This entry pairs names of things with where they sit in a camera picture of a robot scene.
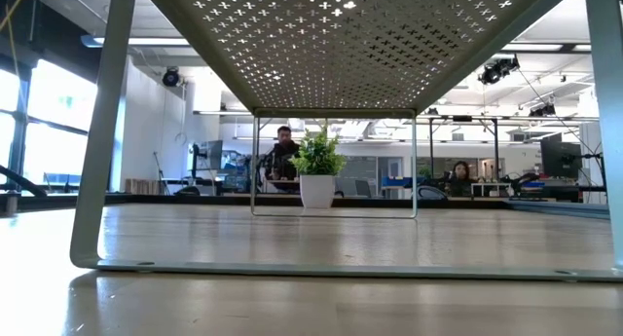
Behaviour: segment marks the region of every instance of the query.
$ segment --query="window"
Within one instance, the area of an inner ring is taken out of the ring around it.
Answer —
[[[79,185],[86,151],[85,135],[28,124],[23,176],[35,184]]]
[[[19,78],[0,69],[0,110],[13,112],[18,107]]]
[[[9,167],[9,155],[11,154],[11,143],[13,142],[15,125],[13,116],[0,113],[0,165],[6,168]],[[7,177],[0,175],[0,185],[6,182]]]
[[[95,84],[40,59],[32,70],[28,116],[87,131],[96,94]]]

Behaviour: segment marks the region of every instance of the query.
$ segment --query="ceiling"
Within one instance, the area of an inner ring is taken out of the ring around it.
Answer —
[[[103,35],[108,0],[42,1],[93,36]],[[180,37],[180,34],[150,0],[136,0],[131,36],[161,38]],[[519,35],[514,43],[589,44],[584,0],[564,0]],[[156,71],[164,71],[167,66],[179,66],[190,80],[198,67],[205,67],[203,60],[190,47],[133,47],[130,53],[135,56],[137,64],[143,63]],[[557,105],[571,108],[578,104],[578,93],[591,88],[593,83],[592,62],[588,54],[518,54],[518,60],[524,76],[513,72],[499,83],[485,87],[477,79],[482,71],[478,69],[447,92],[438,102],[440,107],[453,110],[461,107],[460,111],[464,114],[486,112],[489,115],[512,115],[519,112],[520,115],[527,115],[530,107],[539,102],[535,91],[544,98],[553,95]],[[230,110],[243,108],[227,90],[223,92],[223,100]],[[579,109],[569,112],[576,116],[582,116],[582,113]]]

